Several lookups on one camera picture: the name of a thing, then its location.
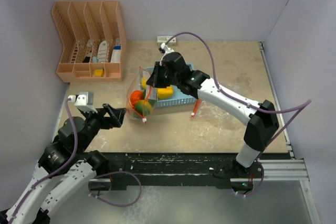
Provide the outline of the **small orange pumpkin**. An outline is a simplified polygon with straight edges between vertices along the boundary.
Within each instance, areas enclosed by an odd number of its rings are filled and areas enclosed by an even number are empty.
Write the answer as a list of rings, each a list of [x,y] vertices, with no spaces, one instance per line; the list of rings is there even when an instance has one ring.
[[[129,98],[129,101],[131,103],[131,105],[135,105],[138,101],[143,99],[143,94],[144,91],[142,90],[134,90]]]

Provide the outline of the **clear zip bag orange zipper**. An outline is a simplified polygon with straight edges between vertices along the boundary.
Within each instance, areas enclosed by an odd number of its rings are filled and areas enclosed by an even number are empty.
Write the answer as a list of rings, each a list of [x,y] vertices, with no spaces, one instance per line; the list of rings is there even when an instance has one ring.
[[[151,73],[139,67],[126,94],[126,116],[131,120],[147,123],[158,101],[157,88],[146,84]]]

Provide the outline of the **green orange fruit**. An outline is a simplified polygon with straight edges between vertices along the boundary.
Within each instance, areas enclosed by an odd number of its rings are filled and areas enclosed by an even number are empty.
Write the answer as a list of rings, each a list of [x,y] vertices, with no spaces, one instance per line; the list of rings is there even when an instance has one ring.
[[[139,100],[134,105],[135,111],[137,111],[142,116],[147,116],[152,113],[153,106],[150,104],[148,100]]]

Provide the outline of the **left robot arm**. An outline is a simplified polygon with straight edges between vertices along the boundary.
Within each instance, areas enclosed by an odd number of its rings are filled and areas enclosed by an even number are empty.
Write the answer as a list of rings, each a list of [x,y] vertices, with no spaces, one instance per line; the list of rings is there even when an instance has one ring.
[[[85,150],[100,130],[120,128],[126,109],[105,103],[97,109],[86,105],[80,113],[65,120],[18,201],[1,211],[1,223],[49,223],[63,199],[89,179],[107,174],[108,159],[99,151]]]

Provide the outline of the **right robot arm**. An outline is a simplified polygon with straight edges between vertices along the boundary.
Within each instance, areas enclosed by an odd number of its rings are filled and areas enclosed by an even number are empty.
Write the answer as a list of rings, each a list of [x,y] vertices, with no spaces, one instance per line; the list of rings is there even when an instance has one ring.
[[[163,52],[146,83],[154,88],[175,86],[185,95],[209,102],[228,112],[246,126],[244,144],[233,161],[233,170],[238,177],[246,177],[251,173],[252,164],[279,129],[272,102],[265,100],[260,103],[226,89],[208,74],[191,70],[178,52]]]

